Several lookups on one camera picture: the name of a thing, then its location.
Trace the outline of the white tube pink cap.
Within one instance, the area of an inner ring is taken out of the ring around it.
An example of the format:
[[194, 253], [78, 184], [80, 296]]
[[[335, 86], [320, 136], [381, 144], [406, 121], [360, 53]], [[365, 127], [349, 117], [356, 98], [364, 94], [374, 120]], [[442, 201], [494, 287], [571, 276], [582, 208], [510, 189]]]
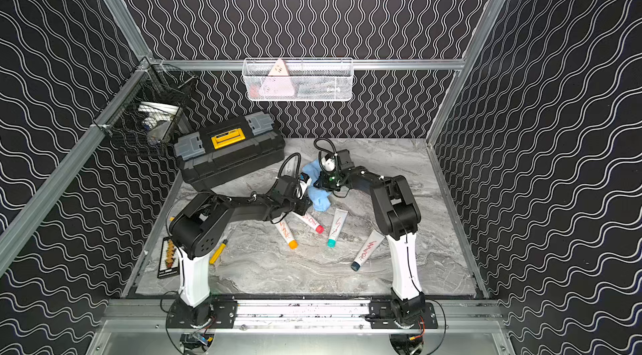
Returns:
[[301, 221], [304, 222], [307, 226], [309, 226], [313, 231], [315, 231], [318, 234], [323, 234], [324, 233], [324, 226], [319, 224], [316, 219], [311, 214], [305, 213], [303, 215], [295, 213], [294, 216]]

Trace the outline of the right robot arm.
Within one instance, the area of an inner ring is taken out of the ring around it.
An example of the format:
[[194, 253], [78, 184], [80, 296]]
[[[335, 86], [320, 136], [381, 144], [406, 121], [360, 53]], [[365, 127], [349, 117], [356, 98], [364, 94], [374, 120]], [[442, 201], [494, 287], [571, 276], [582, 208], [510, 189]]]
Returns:
[[416, 238], [421, 211], [406, 177], [384, 176], [356, 166], [348, 150], [319, 152], [318, 189], [339, 192], [346, 188], [368, 194], [374, 221], [387, 239], [393, 271], [392, 292], [397, 301], [424, 301], [416, 265]]

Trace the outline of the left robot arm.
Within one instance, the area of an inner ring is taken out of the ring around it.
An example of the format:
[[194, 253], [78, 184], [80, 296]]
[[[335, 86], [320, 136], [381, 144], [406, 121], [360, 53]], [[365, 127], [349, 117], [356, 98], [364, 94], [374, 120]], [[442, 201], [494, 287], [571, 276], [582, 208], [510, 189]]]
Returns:
[[279, 222], [287, 214], [304, 215], [311, 206], [307, 196], [310, 186], [311, 178], [302, 173], [277, 177], [265, 194], [197, 194], [168, 227], [181, 262], [180, 299], [196, 308], [211, 296], [209, 260], [229, 224], [246, 220]]

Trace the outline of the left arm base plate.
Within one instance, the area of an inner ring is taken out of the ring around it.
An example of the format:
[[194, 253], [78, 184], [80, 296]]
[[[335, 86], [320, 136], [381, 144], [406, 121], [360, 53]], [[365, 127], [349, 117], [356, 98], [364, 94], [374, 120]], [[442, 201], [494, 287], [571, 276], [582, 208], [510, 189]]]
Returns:
[[167, 314], [169, 329], [233, 328], [237, 317], [236, 301], [208, 299], [197, 306], [189, 306], [182, 299], [172, 303]]

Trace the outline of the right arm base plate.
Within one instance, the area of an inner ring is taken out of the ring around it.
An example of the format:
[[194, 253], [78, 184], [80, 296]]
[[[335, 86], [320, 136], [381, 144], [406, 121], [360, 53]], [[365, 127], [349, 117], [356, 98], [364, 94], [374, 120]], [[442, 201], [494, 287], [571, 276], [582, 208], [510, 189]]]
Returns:
[[408, 301], [395, 298], [372, 301], [364, 319], [373, 329], [436, 330], [439, 327], [434, 306], [419, 296]]

